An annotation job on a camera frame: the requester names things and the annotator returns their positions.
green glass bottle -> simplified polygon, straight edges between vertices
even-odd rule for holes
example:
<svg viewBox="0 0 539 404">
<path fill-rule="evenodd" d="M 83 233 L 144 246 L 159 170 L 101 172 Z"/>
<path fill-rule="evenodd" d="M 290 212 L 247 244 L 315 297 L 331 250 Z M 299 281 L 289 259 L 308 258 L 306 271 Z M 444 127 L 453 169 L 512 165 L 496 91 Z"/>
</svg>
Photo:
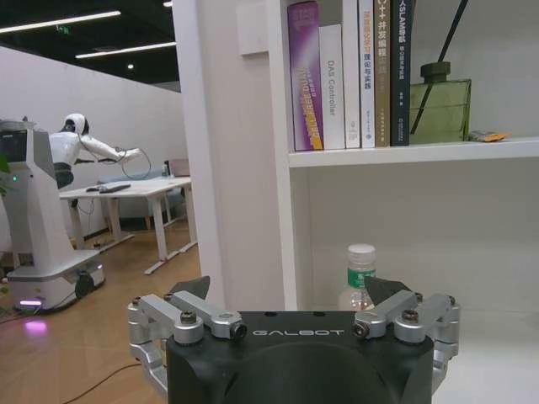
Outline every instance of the green glass bottle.
<svg viewBox="0 0 539 404">
<path fill-rule="evenodd" d="M 410 144 L 468 140 L 472 80 L 447 81 L 450 72 L 448 61 L 421 67 L 424 83 L 410 88 Z"/>
</svg>

metal gripper linkage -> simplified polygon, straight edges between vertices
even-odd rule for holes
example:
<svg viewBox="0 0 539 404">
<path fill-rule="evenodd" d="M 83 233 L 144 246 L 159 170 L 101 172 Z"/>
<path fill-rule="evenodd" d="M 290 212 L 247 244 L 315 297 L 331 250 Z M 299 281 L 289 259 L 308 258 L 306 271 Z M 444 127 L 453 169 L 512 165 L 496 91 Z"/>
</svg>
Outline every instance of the metal gripper linkage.
<svg viewBox="0 0 539 404">
<path fill-rule="evenodd" d="M 445 379 L 449 360 L 458 354 L 461 307 L 455 298 L 436 294 L 423 297 L 401 290 L 369 311 L 355 314 L 358 338 L 379 338 L 393 323 L 395 337 L 402 343 L 422 343 L 428 336 L 434 343 L 432 392 Z"/>
<path fill-rule="evenodd" d="M 238 340 L 247 328 L 236 311 L 218 309 L 186 291 L 165 295 L 136 297 L 127 308 L 131 355 L 141 361 L 144 374 L 166 397 L 167 370 L 161 349 L 153 341 L 173 336 L 176 343 L 198 343 L 204 336 L 204 326 L 216 338 Z"/>
</svg>

desk leg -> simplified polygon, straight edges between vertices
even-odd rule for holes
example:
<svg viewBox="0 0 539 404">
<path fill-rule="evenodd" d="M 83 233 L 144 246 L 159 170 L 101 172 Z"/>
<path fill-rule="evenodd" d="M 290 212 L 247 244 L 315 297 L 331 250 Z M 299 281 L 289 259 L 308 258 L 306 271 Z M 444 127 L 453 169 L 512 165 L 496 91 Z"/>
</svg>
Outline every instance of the desk leg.
<svg viewBox="0 0 539 404">
<path fill-rule="evenodd" d="M 167 253 L 167 240 L 165 239 L 165 229 L 163 226 L 163 217 L 161 216 L 161 200 L 159 196 L 150 198 L 150 204 L 152 205 L 153 223 L 155 225 L 155 237 L 157 239 L 157 249 L 159 251 L 159 262 L 152 265 L 144 274 L 151 275 L 159 267 L 164 265 L 168 260 L 179 254 L 179 251 L 172 251 Z"/>
<path fill-rule="evenodd" d="M 102 253 L 109 248 L 117 246 L 121 242 L 129 240 L 134 237 L 132 234 L 124 233 L 120 227 L 120 212 L 118 211 L 118 199 L 107 198 L 107 208 L 109 209 L 110 227 L 112 228 L 112 235 L 115 238 L 113 242 L 107 243 L 102 246 L 99 251 Z"/>
<path fill-rule="evenodd" d="M 83 227 L 81 226 L 81 216 L 78 213 L 78 199 L 70 199 L 67 201 L 69 204 L 69 215 L 71 215 L 71 224 L 73 233 L 75 233 L 75 241 L 77 242 L 77 250 L 84 249 L 84 236 Z"/>
<path fill-rule="evenodd" d="M 165 227 L 168 227 L 172 225 L 175 221 L 178 220 L 178 217 L 176 219 L 172 218 L 172 214 L 170 213 L 170 201 L 168 200 L 168 193 L 165 193 L 165 212 L 167 212 L 167 223 L 165 223 Z"/>
<path fill-rule="evenodd" d="M 118 212 L 118 199 L 107 199 L 107 207 L 109 208 L 110 226 L 112 227 L 112 235 L 115 237 L 115 242 L 121 240 L 120 227 L 120 212 Z"/>
<path fill-rule="evenodd" d="M 193 190 L 191 185 L 185 187 L 185 210 L 187 210 L 187 224 L 189 226 L 190 241 L 179 249 L 181 253 L 185 253 L 198 242 L 196 236 L 195 207 L 193 206 Z"/>
</svg>

black reed stick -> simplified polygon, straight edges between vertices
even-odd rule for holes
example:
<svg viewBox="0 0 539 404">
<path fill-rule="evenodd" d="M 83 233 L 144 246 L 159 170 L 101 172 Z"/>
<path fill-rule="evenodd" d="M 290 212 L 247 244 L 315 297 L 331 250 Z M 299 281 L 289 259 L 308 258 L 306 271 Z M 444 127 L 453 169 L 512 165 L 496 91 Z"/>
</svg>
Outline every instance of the black reed stick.
<svg viewBox="0 0 539 404">
<path fill-rule="evenodd" d="M 438 61 L 444 61 L 446 58 L 447 49 L 449 48 L 449 44 L 451 43 L 453 39 L 453 35 L 455 34 L 456 27 L 458 27 L 458 23 L 461 21 L 462 14 L 464 13 L 464 9 L 466 8 L 468 4 L 468 0 L 461 0 L 461 3 L 458 5 L 458 9 L 456 10 L 455 17 L 453 18 L 453 23 L 451 24 L 451 27 L 449 28 L 449 32 L 447 33 L 446 42 L 444 42 L 444 46 L 441 48 L 440 57 L 438 58 Z M 421 117 L 423 116 L 424 106 L 427 104 L 427 100 L 430 96 L 430 91 L 432 90 L 433 83 L 429 83 L 429 86 L 427 87 L 427 91 L 424 92 L 423 99 L 421 100 L 421 105 L 419 106 L 418 115 L 415 117 L 414 125 L 412 126 L 412 130 L 410 131 L 410 134 L 413 135 L 415 131 L 418 129 L 419 121 L 421 120 Z"/>
</svg>

black book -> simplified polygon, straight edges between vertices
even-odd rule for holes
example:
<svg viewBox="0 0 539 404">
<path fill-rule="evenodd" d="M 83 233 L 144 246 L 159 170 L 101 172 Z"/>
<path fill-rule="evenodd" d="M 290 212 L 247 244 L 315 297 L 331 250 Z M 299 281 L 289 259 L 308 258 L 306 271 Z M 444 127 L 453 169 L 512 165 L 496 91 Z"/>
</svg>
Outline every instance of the black book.
<svg viewBox="0 0 539 404">
<path fill-rule="evenodd" d="M 391 146 L 410 144 L 413 0 L 393 0 L 391 14 Z"/>
</svg>

